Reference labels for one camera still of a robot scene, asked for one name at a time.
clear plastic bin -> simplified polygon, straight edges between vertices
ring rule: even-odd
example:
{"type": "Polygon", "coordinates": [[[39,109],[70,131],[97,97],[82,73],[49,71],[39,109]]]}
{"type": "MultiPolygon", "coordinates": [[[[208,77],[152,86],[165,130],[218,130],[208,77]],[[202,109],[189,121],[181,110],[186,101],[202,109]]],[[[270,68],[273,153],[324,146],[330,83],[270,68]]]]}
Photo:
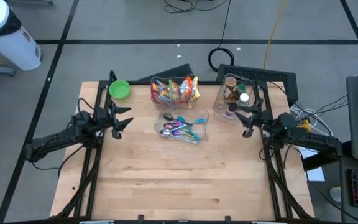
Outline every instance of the clear plastic bin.
{"type": "Polygon", "coordinates": [[[154,130],[162,138],[199,144],[206,136],[208,117],[209,113],[206,110],[163,110],[158,112],[154,130]],[[170,114],[174,119],[181,116],[185,122],[192,124],[192,126],[183,126],[175,123],[175,120],[167,120],[164,118],[164,114],[170,114]]]}
{"type": "Polygon", "coordinates": [[[197,99],[200,97],[200,91],[198,88],[198,98],[194,98],[195,89],[194,87],[194,75],[188,75],[187,77],[176,77],[176,78],[160,78],[153,77],[150,84],[150,99],[155,104],[158,110],[172,110],[175,108],[189,109],[193,108],[197,102],[197,99]],[[180,87],[187,78],[191,80],[191,89],[187,86],[186,90],[190,91],[190,95],[184,95],[180,91],[180,87]]]}
{"type": "MultiPolygon", "coordinates": [[[[255,83],[250,79],[231,73],[226,74],[215,99],[214,118],[229,124],[238,124],[240,122],[238,117],[228,110],[229,104],[237,103],[239,106],[252,106],[255,103],[255,88],[255,83]],[[247,94],[248,100],[246,102],[239,100],[241,93],[247,94]]],[[[238,112],[246,117],[251,115],[250,113],[245,113],[242,110],[236,110],[235,112],[238,112]]]]}

wooden tabletop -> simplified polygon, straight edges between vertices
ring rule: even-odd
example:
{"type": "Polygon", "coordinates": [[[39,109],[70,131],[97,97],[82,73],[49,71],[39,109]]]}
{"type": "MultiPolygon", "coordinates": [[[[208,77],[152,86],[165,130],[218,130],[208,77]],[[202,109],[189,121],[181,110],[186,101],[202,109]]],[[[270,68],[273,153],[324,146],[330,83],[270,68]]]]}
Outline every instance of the wooden tabletop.
{"type": "MultiPolygon", "coordinates": [[[[98,82],[83,82],[80,96],[94,105],[98,82]]],[[[213,116],[219,86],[200,86],[201,97],[194,110],[208,110],[207,135],[198,145],[163,139],[154,130],[158,111],[150,101],[149,86],[132,86],[126,101],[118,106],[132,109],[117,118],[134,120],[122,139],[106,132],[94,199],[92,219],[136,220],[274,220],[268,175],[259,159],[259,131],[243,138],[244,128],[223,123],[213,116]]],[[[289,112],[286,96],[268,85],[273,115],[289,112]]],[[[68,147],[65,157],[78,146],[68,147]]],[[[67,161],[58,180],[51,215],[61,212],[78,184],[85,150],[67,161]]],[[[285,175],[290,192],[314,216],[301,157],[290,150],[285,175]]],[[[282,195],[277,188],[281,215],[282,195]]],[[[88,192],[82,213],[85,214],[88,192]]]]}

green bowl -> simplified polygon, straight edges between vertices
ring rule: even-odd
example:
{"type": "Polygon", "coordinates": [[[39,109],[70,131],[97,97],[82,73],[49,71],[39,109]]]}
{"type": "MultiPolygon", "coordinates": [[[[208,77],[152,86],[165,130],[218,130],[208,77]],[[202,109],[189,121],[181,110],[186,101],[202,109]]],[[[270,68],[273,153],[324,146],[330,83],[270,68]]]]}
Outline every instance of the green bowl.
{"type": "Polygon", "coordinates": [[[116,80],[109,87],[110,95],[117,100],[125,100],[131,94],[131,86],[125,80],[116,80]]]}

white trash can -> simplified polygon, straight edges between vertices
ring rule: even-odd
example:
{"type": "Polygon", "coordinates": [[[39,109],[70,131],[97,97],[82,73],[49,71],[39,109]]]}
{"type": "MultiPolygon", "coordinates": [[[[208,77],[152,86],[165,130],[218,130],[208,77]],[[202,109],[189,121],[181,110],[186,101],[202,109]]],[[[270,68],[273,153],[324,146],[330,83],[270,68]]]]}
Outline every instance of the white trash can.
{"type": "Polygon", "coordinates": [[[23,71],[41,64],[41,48],[4,0],[0,0],[0,54],[23,71]]]}

concrete floor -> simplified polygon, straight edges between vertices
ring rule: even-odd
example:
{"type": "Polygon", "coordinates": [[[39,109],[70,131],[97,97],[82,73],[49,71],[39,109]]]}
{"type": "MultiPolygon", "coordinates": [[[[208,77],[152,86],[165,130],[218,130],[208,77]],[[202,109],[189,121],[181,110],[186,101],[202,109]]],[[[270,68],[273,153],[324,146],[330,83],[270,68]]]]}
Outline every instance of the concrete floor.
{"type": "MultiPolygon", "coordinates": [[[[209,8],[220,2],[200,1],[199,7],[209,8]]],[[[14,78],[0,76],[0,205],[73,3],[76,1],[55,0],[54,6],[10,3],[31,36],[48,44],[41,44],[43,61],[39,68],[19,71],[14,78]]],[[[358,1],[347,3],[358,25],[358,1]]],[[[271,0],[232,0],[225,39],[269,39],[280,4],[281,1],[271,0]]],[[[67,40],[221,38],[227,4],[209,12],[185,14],[168,14],[163,7],[162,0],[79,0],[67,40]]],[[[357,40],[357,37],[339,0],[288,0],[275,39],[357,40]]],[[[207,56],[217,44],[182,44],[180,40],[171,44],[139,42],[64,45],[34,137],[63,129],[74,112],[81,82],[105,80],[110,69],[118,78],[137,80],[189,63],[201,80],[216,79],[207,56]]],[[[265,44],[223,47],[233,51],[236,65],[263,67],[265,44]]],[[[229,59],[216,53],[213,62],[229,63],[229,59]]],[[[358,44],[273,44],[267,68],[295,72],[299,102],[304,108],[318,109],[345,95],[345,78],[358,75],[358,44]]],[[[346,108],[326,113],[323,119],[340,140],[350,139],[349,123],[343,122],[348,119],[346,108]]],[[[39,166],[55,167],[62,159],[63,151],[54,152],[41,160],[39,166]]],[[[338,168],[337,164],[323,167],[326,182],[315,186],[328,194],[331,187],[339,185],[338,168]]],[[[48,218],[56,184],[56,171],[36,170],[25,163],[5,221],[48,218]]],[[[340,220],[335,208],[313,190],[311,195],[318,218],[340,220]]]]}

